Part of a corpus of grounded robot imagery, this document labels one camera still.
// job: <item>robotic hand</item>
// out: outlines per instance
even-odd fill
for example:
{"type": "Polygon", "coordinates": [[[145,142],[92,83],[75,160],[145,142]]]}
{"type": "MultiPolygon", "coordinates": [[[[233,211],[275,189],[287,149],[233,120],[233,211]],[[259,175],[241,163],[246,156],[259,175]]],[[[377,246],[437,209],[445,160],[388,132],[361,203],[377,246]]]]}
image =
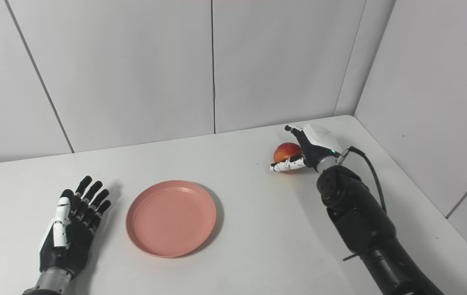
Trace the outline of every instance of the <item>robotic hand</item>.
{"type": "Polygon", "coordinates": [[[75,193],[70,189],[63,191],[41,248],[41,275],[35,287],[23,295],[61,295],[70,280],[86,267],[93,236],[111,204],[104,200],[109,195],[107,189],[93,199],[102,188],[100,181],[82,197],[91,181],[86,176],[75,193]]]}
{"type": "Polygon", "coordinates": [[[317,190],[352,256],[359,256],[384,295],[443,295],[417,267],[397,239],[393,222],[386,214],[381,186],[375,170],[359,149],[342,151],[326,129],[306,125],[304,129],[286,125],[297,138],[302,155],[270,165],[272,171],[303,166],[320,173],[317,190]],[[364,157],[377,184],[381,205],[361,178],[342,166],[349,152],[364,157]]]}

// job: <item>pink plate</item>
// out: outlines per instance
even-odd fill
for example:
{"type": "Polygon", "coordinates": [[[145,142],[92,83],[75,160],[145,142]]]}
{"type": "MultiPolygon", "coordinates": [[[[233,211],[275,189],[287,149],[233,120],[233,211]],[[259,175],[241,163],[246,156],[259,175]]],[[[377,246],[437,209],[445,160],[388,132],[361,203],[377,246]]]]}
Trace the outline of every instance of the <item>pink plate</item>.
{"type": "Polygon", "coordinates": [[[132,243],[147,254],[178,257],[208,238],[216,214],[213,199],[199,185],[165,181],[136,197],[126,216],[126,231],[132,243]]]}

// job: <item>tabletop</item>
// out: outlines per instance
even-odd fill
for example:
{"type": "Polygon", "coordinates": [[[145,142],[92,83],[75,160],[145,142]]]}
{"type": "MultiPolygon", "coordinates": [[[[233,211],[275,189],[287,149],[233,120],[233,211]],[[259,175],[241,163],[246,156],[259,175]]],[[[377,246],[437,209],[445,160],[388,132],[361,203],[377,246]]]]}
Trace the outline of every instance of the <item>tabletop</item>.
{"type": "MultiPolygon", "coordinates": [[[[367,154],[402,245],[445,294],[467,294],[467,242],[357,119],[294,124],[307,123],[367,154]]],[[[275,125],[0,163],[0,295],[33,287],[57,200],[84,175],[104,183],[113,205],[70,295],[380,294],[359,258],[342,261],[350,252],[321,203],[318,174],[269,171],[275,148],[294,141],[275,125]],[[140,192],[170,179],[203,186],[214,198],[217,222],[196,252],[166,259],[136,249],[124,221],[140,192]]],[[[376,196],[366,162],[350,154],[344,164],[376,196]]]]}

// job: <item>black cable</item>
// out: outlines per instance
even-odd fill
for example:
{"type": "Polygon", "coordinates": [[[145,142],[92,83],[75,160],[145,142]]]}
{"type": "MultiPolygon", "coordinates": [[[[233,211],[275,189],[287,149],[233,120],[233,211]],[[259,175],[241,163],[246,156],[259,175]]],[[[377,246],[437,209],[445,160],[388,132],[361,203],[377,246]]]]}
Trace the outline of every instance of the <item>black cable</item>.
{"type": "Polygon", "coordinates": [[[366,154],[363,151],[357,149],[355,146],[350,146],[348,148],[348,151],[356,153],[357,155],[363,157],[366,163],[368,163],[368,166],[372,171],[373,179],[375,180],[375,185],[377,186],[377,192],[379,192],[379,200],[381,200],[381,207],[383,207],[383,210],[386,213],[386,204],[384,203],[383,189],[381,188],[381,183],[379,183],[379,177],[377,177],[377,173],[375,172],[375,168],[373,168],[372,162],[370,162],[370,159],[366,157],[366,154]]]}

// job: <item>red apple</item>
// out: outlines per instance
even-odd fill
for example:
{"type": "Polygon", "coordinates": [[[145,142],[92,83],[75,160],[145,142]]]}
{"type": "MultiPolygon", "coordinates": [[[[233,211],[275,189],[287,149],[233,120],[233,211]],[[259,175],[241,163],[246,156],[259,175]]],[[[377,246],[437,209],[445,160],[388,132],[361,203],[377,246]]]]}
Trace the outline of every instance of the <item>red apple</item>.
{"type": "MultiPolygon", "coordinates": [[[[291,156],[299,155],[300,153],[302,153],[302,149],[300,148],[300,145],[295,144],[293,142],[284,142],[280,144],[275,150],[275,153],[273,153],[273,161],[280,162],[291,156]]],[[[296,171],[297,170],[290,170],[286,172],[296,172],[296,171]]]]}

